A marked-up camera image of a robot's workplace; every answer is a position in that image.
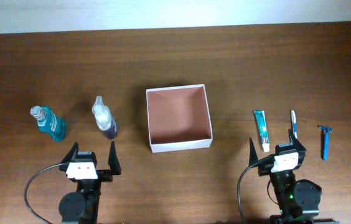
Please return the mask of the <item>blue white toothbrush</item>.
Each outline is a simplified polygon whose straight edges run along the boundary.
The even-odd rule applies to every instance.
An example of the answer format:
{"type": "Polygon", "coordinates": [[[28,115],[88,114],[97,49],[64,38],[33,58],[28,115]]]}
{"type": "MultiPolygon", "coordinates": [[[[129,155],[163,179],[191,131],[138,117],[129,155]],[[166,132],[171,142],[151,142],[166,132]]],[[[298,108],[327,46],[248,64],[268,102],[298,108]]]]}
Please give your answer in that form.
{"type": "Polygon", "coordinates": [[[294,110],[291,110],[291,126],[295,138],[297,138],[297,117],[294,110]]]}

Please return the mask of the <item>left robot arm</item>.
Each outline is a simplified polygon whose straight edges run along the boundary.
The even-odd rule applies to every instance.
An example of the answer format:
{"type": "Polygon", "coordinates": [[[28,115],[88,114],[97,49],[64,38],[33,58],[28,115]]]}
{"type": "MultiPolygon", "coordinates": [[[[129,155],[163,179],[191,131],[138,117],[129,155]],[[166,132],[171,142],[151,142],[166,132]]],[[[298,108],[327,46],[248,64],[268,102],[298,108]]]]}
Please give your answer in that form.
{"type": "Polygon", "coordinates": [[[62,223],[96,223],[101,195],[101,184],[112,182],[121,174],[121,166],[116,155],[115,142],[111,141],[108,155],[109,169],[97,169],[94,152],[80,152],[75,143],[62,159],[59,169],[77,184],[77,189],[63,196],[58,211],[62,223]]]}

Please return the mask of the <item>teal mouthwash bottle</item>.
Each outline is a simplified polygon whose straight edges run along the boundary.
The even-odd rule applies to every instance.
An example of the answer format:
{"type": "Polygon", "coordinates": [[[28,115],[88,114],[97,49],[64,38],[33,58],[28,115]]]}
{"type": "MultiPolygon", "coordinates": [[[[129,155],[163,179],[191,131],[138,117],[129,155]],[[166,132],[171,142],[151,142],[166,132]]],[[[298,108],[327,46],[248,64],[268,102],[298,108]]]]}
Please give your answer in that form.
{"type": "Polygon", "coordinates": [[[48,134],[54,141],[62,141],[65,137],[66,125],[48,106],[34,106],[30,114],[36,119],[38,129],[48,134]]]}

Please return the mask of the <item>blue disposable razor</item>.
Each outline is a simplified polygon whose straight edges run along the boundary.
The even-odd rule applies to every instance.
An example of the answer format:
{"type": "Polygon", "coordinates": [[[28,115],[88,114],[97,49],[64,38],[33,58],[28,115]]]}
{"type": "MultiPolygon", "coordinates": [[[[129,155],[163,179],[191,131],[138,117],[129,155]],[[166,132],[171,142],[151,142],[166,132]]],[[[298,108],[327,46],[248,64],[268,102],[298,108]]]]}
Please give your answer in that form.
{"type": "Polygon", "coordinates": [[[318,125],[318,129],[322,131],[322,135],[323,135],[321,158],[322,160],[327,160],[328,151],[329,151],[329,136],[330,136],[330,133],[333,131],[333,129],[328,126],[321,126],[321,125],[318,125]]]}

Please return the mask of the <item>green toothpaste tube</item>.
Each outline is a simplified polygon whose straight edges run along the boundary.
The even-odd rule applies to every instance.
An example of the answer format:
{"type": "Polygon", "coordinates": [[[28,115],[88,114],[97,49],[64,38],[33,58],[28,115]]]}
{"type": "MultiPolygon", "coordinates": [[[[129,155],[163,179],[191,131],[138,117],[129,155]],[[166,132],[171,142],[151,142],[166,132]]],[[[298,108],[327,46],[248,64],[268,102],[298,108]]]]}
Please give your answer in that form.
{"type": "Polygon", "coordinates": [[[260,135],[261,146],[264,152],[269,152],[269,137],[268,137],[268,129],[266,125],[265,112],[263,110],[254,110],[253,111],[257,127],[260,135]]]}

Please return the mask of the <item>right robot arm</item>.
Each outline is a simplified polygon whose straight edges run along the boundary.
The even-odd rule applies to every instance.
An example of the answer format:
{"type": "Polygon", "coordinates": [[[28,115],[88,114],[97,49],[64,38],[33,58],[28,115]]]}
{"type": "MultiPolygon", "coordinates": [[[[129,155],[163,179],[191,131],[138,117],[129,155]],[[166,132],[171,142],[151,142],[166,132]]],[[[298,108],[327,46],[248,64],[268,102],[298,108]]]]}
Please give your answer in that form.
{"type": "Polygon", "coordinates": [[[294,170],[302,166],[306,148],[288,131],[289,142],[278,144],[275,153],[259,159],[250,141],[249,165],[258,169],[259,176],[268,175],[276,196],[280,214],[272,215],[269,223],[314,223],[319,214],[322,189],[310,180],[296,180],[294,170]]]}

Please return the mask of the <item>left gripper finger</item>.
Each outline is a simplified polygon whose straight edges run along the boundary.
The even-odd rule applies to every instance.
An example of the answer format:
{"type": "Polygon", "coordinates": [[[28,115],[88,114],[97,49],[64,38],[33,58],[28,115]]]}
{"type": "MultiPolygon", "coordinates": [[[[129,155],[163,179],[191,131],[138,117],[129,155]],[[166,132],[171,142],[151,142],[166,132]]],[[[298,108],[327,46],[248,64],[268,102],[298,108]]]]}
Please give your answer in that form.
{"type": "Polygon", "coordinates": [[[76,156],[78,153],[78,143],[75,142],[70,149],[70,151],[67,153],[67,155],[62,159],[61,163],[68,163],[72,162],[75,160],[76,156]]]}
{"type": "Polygon", "coordinates": [[[115,142],[111,142],[110,153],[108,156],[108,165],[110,167],[110,171],[112,175],[120,175],[121,174],[121,166],[116,154],[115,142]]]}

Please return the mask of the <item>clear spray bottle dark liquid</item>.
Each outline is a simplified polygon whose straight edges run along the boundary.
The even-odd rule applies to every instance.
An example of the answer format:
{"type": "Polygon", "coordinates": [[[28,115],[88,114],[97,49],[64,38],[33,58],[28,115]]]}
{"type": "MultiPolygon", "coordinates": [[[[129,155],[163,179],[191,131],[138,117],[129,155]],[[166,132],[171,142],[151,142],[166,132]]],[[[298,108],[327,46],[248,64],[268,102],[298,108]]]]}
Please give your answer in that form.
{"type": "Polygon", "coordinates": [[[108,139],[114,139],[117,136],[118,128],[116,120],[111,114],[109,107],[103,104],[102,96],[97,96],[92,107],[97,126],[108,139]]]}

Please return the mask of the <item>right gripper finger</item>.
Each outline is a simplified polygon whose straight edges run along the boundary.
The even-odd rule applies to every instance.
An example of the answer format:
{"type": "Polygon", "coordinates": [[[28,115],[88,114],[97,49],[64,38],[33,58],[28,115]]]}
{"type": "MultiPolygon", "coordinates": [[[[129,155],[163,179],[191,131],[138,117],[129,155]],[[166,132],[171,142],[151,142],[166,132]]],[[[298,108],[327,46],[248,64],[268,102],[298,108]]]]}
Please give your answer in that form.
{"type": "Polygon", "coordinates": [[[249,166],[256,167],[258,165],[258,156],[256,153],[255,145],[252,138],[249,138],[250,144],[250,155],[249,155],[249,166]]]}
{"type": "Polygon", "coordinates": [[[306,152],[306,148],[300,143],[300,141],[295,137],[292,129],[288,129],[289,140],[297,152],[306,152]]]}

